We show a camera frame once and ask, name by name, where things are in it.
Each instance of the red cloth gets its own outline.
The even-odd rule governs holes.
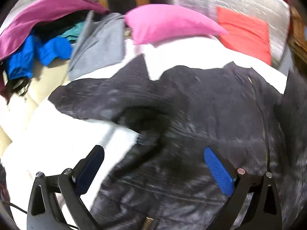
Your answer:
[[[271,65],[269,25],[256,17],[217,7],[218,24],[228,31],[220,35],[227,48],[255,57]]]

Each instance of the teal cloth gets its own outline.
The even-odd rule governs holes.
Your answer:
[[[59,35],[59,37],[66,38],[69,41],[75,41],[78,39],[83,27],[84,27],[84,22],[79,22],[71,29]]]

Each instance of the cable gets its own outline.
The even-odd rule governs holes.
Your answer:
[[[9,201],[2,200],[1,202],[2,202],[3,205],[7,205],[7,206],[14,207],[14,208],[16,208],[16,209],[22,211],[22,212],[25,213],[25,214],[28,213],[27,211],[21,209],[20,207],[16,206],[15,204],[13,204],[13,203],[11,203],[11,202],[9,202]],[[65,224],[65,225],[67,225],[67,226],[69,226],[69,227],[71,227],[71,228],[75,228],[75,229],[78,229],[78,230],[79,230],[79,228],[77,228],[77,227],[75,227],[75,226],[73,226],[73,225],[70,225],[70,224]]]
[[[22,212],[25,213],[25,214],[28,213],[27,211],[21,209],[20,207],[16,206],[15,204],[13,204],[13,203],[11,203],[11,202],[9,202],[9,201],[4,201],[4,200],[2,200],[1,202],[3,203],[3,205],[7,205],[7,206],[14,207],[14,208],[16,208],[16,209],[22,211]]]

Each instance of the gray shirt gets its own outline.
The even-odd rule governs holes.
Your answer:
[[[99,22],[94,22],[93,17],[90,11],[74,47],[68,69],[70,80],[117,64],[125,57],[123,16],[110,13]]]

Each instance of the white bed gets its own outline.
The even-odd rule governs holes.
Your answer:
[[[153,45],[134,46],[126,40],[127,54],[122,63],[105,67],[81,78],[110,78],[131,59],[140,53],[145,60],[152,80],[174,66],[191,68],[222,68],[234,61],[236,65],[254,68],[280,93],[284,92],[286,76],[264,62],[225,48],[216,38],[191,37]],[[105,145],[104,139],[116,128]],[[137,133],[115,126],[113,123],[97,120],[77,120],[58,112],[45,99],[32,115],[24,134],[14,141],[1,158],[7,172],[7,188],[11,202],[27,210],[29,197],[38,171],[46,176],[60,174],[65,168],[73,168],[96,144],[103,144],[105,160],[100,167],[89,191],[81,196],[90,209],[100,184],[112,167],[119,162],[134,145]],[[26,230],[26,214],[12,208],[16,224]],[[69,224],[75,225],[66,206],[64,216]]]

